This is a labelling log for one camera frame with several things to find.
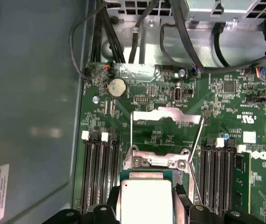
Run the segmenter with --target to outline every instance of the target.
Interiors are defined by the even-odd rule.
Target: screw
[[[237,211],[232,211],[231,214],[232,214],[233,216],[236,216],[236,217],[240,217],[240,216],[241,216],[241,214],[238,213]]]
[[[179,169],[185,169],[186,163],[184,161],[178,161],[178,168]]]
[[[150,20],[150,21],[148,22],[148,24],[150,25],[150,27],[153,27],[154,24],[155,24],[155,22],[154,22],[154,20]]]
[[[232,28],[232,23],[231,22],[227,22],[225,27],[228,29],[228,30],[231,30]]]
[[[135,166],[140,166],[141,165],[141,160],[139,158],[135,158],[133,161]]]
[[[178,73],[181,78],[184,78],[186,76],[186,71],[184,69],[180,69]]]
[[[199,206],[199,205],[196,206],[195,209],[196,209],[196,210],[199,210],[199,211],[203,211],[203,207],[202,207],[202,206]]]
[[[93,101],[94,104],[97,104],[100,101],[100,98],[98,96],[94,96],[92,98],[92,101]]]

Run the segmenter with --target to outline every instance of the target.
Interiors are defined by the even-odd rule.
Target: ventilation holes
[[[109,3],[107,8],[121,8],[122,5],[120,3]]]
[[[136,14],[135,9],[127,9],[126,12],[127,12],[127,15],[135,15]]]
[[[221,5],[220,0],[215,1],[215,9],[212,11],[211,16],[221,16],[224,12],[224,8]]]
[[[147,7],[147,2],[146,1],[138,1],[137,2],[137,7],[138,8],[146,8]]]
[[[150,4],[148,0],[139,0],[139,1],[125,1],[122,3],[120,9],[118,10],[119,14],[127,15],[142,15],[144,10]],[[159,16],[171,16],[171,6],[168,1],[160,0],[154,7],[154,10],[150,15],[159,15]]]
[[[135,1],[125,1],[125,6],[127,8],[135,8]]]
[[[258,2],[253,10],[248,12],[246,18],[266,18],[266,0]]]

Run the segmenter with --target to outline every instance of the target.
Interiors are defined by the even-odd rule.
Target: green circuit board
[[[88,63],[86,75],[95,74],[103,66],[103,63]],[[236,148],[241,145],[240,148],[244,149],[245,146],[243,152],[234,155],[241,158],[232,161],[234,176],[229,178],[234,200],[231,207],[246,210],[265,221],[266,84],[260,82],[255,73],[244,74],[239,70],[215,75],[187,71],[185,77],[179,77],[178,70],[163,65],[114,64],[109,75],[99,76],[90,84],[84,83],[74,208],[85,210],[91,201],[105,202],[109,188],[119,184],[115,173],[121,170],[121,161],[130,147],[131,112],[176,107],[184,114],[204,116],[199,145],[204,146],[207,139],[228,134],[229,139],[235,140]],[[122,96],[112,97],[108,91],[115,78],[121,78],[126,84]],[[174,89],[177,87],[180,96],[174,99]],[[180,153],[182,148],[191,149],[196,130],[197,125],[176,123],[171,118],[157,122],[138,121],[133,124],[133,143],[141,151]],[[87,144],[80,138],[82,131],[113,133],[114,143],[99,145],[97,152],[97,146]],[[105,152],[105,147],[112,151]],[[199,182],[201,155],[199,147],[193,160]],[[96,161],[98,157],[106,163]],[[99,168],[92,168],[90,164],[96,164]],[[108,170],[113,171],[99,177]]]

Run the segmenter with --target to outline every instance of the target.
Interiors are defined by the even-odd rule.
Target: ram slot
[[[101,155],[101,145],[95,144],[94,147],[94,156],[93,156],[93,179],[92,179],[92,188],[91,188],[91,205],[97,204],[98,197],[98,185],[99,185],[99,166],[100,166],[100,155]]]
[[[109,151],[110,151],[110,146],[105,142],[103,144],[103,156],[102,156],[102,186],[101,186],[101,195],[100,195],[101,203],[106,203],[107,193],[109,192],[108,188]]]
[[[225,211],[230,210],[232,208],[232,183],[233,183],[233,163],[234,163],[234,153],[228,151],[227,152],[227,189],[226,189],[226,202],[225,202]]]
[[[205,170],[206,170],[206,164],[205,164],[205,157],[207,156],[207,151],[204,147],[202,147],[201,155],[200,155],[200,163],[199,163],[199,189],[200,194],[202,196],[203,202],[205,202],[204,198],[204,192],[205,192],[205,182],[204,182],[204,176],[205,176]]]
[[[206,170],[205,170],[205,177],[204,177],[204,186],[205,186],[205,193],[204,193],[204,201],[207,206],[210,205],[210,178],[211,178],[211,150],[207,150],[207,156],[205,157],[205,164],[206,164]]]
[[[220,169],[219,169],[219,207],[218,207],[218,215],[223,216],[224,212],[224,198],[226,196],[226,190],[225,187],[225,180],[226,180],[226,174],[227,174],[227,166],[226,164],[226,156],[225,152],[221,151],[220,153]]]
[[[118,185],[119,176],[119,148],[116,142],[112,143],[112,169],[111,169],[111,187]]]
[[[215,154],[216,152],[214,150],[210,150],[210,182],[209,182],[209,193],[210,193],[210,197],[209,197],[209,206],[211,208],[214,208],[214,197],[215,195],[213,194],[213,189],[214,189],[214,181],[215,181],[215,177],[214,177],[214,173],[215,173]]]
[[[215,152],[215,171],[214,171],[214,189],[213,189],[213,210],[216,214],[218,214],[218,208],[219,208],[219,196],[220,196],[220,168],[221,168],[221,152],[217,149],[217,151]]]
[[[84,152],[84,175],[83,175],[83,187],[82,187],[82,212],[85,214],[91,204],[91,161],[92,161],[92,148],[91,143],[85,144]]]

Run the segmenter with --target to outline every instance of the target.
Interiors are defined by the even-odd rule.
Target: capacitor
[[[220,137],[220,138],[223,138],[224,140],[228,140],[228,139],[230,138],[230,135],[229,135],[228,133],[223,133],[223,132],[221,132],[221,133],[219,134],[219,137]]]

